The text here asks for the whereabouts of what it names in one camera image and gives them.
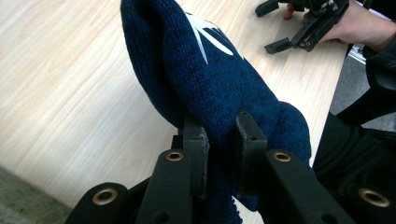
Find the human hand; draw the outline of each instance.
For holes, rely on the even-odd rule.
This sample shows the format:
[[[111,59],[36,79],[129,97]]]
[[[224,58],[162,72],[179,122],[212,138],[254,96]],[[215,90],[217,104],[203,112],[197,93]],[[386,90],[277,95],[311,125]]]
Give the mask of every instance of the human hand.
[[[294,6],[287,5],[283,14],[285,20],[292,18]],[[361,7],[355,1],[349,0],[349,8],[343,18],[323,36],[319,42],[339,39],[348,44],[364,44],[379,52],[388,46],[396,33],[396,24],[384,20]]]

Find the glove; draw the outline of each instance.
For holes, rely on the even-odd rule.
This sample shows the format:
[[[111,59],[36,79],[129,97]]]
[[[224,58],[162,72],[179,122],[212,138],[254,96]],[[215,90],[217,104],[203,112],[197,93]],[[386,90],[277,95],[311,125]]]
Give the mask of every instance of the glove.
[[[194,222],[241,223],[227,164],[233,159],[232,128],[242,109],[255,119],[268,147],[288,150],[309,167],[303,115],[276,99],[216,25],[185,13],[174,0],[122,0],[120,9],[136,77],[155,108],[179,129],[190,112],[216,143],[211,150],[218,156],[209,157],[207,199],[194,202]],[[256,209],[257,199],[241,202]]]

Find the light wood tabletop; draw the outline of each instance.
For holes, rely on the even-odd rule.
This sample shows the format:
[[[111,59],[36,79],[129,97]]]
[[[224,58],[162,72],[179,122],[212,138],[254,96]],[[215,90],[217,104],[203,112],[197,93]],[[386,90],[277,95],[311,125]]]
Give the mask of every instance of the light wood tabletop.
[[[285,5],[257,18],[262,0],[177,2],[220,27],[278,99],[300,109],[315,155],[346,45],[267,54],[303,13],[284,21]],[[98,184],[131,188],[150,176],[176,132],[134,75],[120,0],[0,1],[1,166],[73,207]]]

